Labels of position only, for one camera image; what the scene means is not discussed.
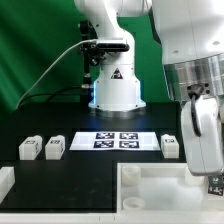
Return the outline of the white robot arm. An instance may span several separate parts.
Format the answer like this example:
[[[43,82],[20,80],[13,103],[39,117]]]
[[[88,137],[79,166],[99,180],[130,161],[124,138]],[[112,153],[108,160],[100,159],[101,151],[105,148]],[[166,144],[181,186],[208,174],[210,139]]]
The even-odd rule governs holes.
[[[220,108],[224,104],[224,0],[74,0],[96,32],[100,64],[89,107],[128,113],[146,106],[135,75],[137,34],[120,23],[148,16],[138,28],[161,47],[168,96],[182,104],[181,131],[190,172],[224,172]]]

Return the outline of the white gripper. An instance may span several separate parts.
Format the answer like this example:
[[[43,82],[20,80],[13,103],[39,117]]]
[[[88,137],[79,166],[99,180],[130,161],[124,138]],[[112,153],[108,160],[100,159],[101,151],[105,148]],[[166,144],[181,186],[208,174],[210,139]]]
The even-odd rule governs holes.
[[[200,97],[195,104],[201,136],[195,135],[191,103],[181,112],[181,130],[188,168],[194,176],[220,175],[224,168],[224,151],[219,107],[215,98]]]

